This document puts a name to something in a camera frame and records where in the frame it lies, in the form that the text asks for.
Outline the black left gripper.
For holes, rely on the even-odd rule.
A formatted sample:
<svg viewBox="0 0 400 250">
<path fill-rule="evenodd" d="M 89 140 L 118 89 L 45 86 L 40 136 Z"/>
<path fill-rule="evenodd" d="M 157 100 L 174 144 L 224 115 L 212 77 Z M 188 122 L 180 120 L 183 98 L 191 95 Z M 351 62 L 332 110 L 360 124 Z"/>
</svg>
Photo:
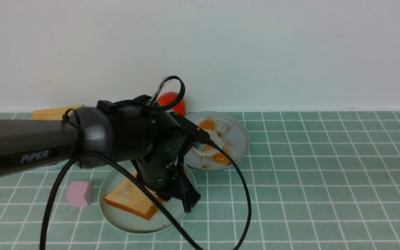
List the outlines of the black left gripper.
<svg viewBox="0 0 400 250">
<path fill-rule="evenodd" d="M 200 201 L 194 175 L 184 169 L 182 155 L 186 136 L 170 134 L 155 142 L 151 152 L 136 160 L 140 179 L 162 201 L 172 198 L 182 201 L 184 212 L 190 213 Z"/>
</svg>

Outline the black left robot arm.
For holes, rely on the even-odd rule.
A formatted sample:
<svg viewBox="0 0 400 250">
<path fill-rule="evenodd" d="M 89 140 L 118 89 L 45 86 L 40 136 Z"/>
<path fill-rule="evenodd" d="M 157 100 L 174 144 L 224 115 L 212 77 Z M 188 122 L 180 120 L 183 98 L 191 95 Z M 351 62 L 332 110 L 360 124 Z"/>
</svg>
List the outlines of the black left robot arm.
<svg viewBox="0 0 400 250">
<path fill-rule="evenodd" d="M 159 106 L 99 101 L 62 120 L 0 120 L 0 177 L 73 157 L 83 169 L 131 160 L 138 181 L 163 201 L 181 200 L 190 212 L 201 196 L 182 176 L 183 157 L 208 139 L 193 122 Z"/>
</svg>

